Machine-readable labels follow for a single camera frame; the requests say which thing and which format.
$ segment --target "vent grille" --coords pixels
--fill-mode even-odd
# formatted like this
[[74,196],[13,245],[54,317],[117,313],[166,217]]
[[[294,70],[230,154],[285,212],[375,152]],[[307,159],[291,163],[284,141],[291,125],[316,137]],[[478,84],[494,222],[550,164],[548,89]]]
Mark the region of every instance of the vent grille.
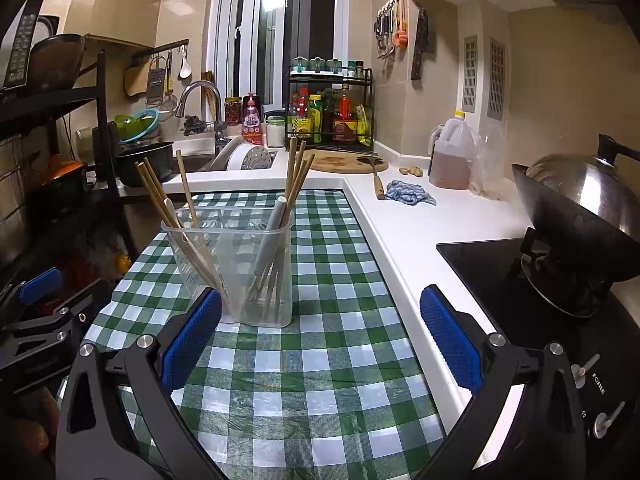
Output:
[[491,81],[487,117],[502,120],[504,105],[504,45],[491,38]]
[[462,90],[462,111],[476,111],[478,81],[478,37],[465,38],[465,84]]

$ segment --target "spatula handle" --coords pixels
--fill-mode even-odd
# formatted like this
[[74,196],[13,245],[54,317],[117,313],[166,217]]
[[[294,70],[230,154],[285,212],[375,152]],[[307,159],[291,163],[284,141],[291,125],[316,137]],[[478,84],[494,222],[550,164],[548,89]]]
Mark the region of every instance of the spatula handle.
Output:
[[380,177],[377,176],[376,174],[373,176],[373,188],[376,191],[376,197],[378,198],[378,200],[384,200],[385,188],[382,187],[382,181],[380,180]]

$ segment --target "jar of red chili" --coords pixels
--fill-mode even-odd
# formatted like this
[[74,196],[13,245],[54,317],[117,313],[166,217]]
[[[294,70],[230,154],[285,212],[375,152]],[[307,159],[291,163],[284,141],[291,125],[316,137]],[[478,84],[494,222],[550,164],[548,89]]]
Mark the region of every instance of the jar of red chili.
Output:
[[239,97],[225,98],[225,122],[229,126],[242,123],[242,100]]

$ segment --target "table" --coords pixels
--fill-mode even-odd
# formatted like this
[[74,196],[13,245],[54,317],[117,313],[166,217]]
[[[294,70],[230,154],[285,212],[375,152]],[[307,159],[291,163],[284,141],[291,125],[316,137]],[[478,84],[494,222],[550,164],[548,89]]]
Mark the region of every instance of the table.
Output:
[[[194,202],[273,206],[277,196],[210,193]],[[295,213],[292,322],[221,323],[172,399],[229,478],[408,478],[444,431],[398,311],[342,192],[303,191]],[[128,347],[189,303],[160,233],[86,339]],[[162,465],[130,388],[122,399],[143,454]]]

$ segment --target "clear plastic utensil holder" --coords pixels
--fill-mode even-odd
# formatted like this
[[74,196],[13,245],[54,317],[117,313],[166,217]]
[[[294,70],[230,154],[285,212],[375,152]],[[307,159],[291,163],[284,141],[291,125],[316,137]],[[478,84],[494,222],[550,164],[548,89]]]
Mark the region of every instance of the clear plastic utensil holder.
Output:
[[287,326],[292,312],[293,212],[285,227],[267,231],[271,208],[197,207],[195,211],[199,229],[193,227],[188,208],[176,211],[184,228],[161,223],[190,297],[196,298],[204,286],[212,286],[212,276],[217,277],[224,289],[223,322]]

